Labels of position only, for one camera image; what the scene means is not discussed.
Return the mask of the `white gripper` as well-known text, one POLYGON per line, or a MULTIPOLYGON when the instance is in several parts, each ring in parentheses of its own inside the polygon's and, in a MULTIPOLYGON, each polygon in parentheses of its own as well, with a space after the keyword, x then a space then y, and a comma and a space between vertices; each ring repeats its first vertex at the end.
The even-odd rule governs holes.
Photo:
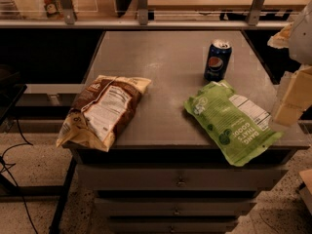
POLYGON ((271 36, 267 45, 275 49, 289 47, 291 59, 309 64, 294 73, 286 71, 277 90, 271 122, 290 127, 312 105, 312 1, 293 23, 271 36))

